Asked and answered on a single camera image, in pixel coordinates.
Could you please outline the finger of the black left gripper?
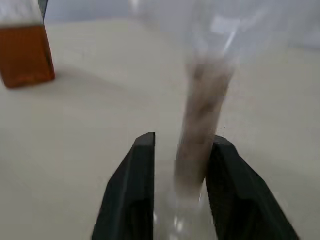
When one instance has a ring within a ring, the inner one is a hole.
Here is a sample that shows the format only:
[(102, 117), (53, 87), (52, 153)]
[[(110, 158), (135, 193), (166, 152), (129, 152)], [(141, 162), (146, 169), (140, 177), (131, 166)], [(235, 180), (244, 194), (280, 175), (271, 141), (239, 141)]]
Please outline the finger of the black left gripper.
[(37, 23), (40, 23), (40, 22), (43, 23), (45, 21), (45, 17), (46, 17), (48, 0), (37, 0), (37, 1), (38, 1), (39, 9), (41, 11), (41, 15), (42, 15), (42, 20), (38, 19)]

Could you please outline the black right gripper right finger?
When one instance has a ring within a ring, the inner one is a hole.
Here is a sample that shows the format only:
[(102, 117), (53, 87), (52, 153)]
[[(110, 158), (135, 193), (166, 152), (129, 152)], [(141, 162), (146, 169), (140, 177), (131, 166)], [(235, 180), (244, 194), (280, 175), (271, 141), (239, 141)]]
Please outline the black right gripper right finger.
[(300, 240), (266, 182), (216, 136), (206, 187), (218, 240)]

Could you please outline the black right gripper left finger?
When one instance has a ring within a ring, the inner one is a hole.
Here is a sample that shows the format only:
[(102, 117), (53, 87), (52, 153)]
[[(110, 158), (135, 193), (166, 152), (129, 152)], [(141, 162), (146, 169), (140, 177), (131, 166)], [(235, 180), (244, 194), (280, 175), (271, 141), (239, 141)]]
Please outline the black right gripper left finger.
[(153, 240), (155, 132), (138, 137), (110, 178), (91, 240)]

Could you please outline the red-filled plastic bottle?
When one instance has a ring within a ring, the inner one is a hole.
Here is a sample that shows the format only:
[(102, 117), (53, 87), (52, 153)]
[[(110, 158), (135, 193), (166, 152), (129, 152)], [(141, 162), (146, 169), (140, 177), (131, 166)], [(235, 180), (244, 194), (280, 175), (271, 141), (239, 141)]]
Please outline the red-filled plastic bottle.
[(0, 0), (0, 78), (8, 89), (51, 82), (55, 70), (38, 0)]

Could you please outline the clear plastic bottle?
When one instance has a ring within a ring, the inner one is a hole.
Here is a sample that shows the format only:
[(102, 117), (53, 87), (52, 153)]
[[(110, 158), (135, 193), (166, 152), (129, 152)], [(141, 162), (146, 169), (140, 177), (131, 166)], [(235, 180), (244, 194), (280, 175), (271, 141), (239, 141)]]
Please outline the clear plastic bottle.
[(188, 79), (172, 180), (157, 187), (154, 240), (212, 240), (203, 185), (237, 65), (275, 34), (278, 0), (128, 0), (133, 17), (182, 46)]

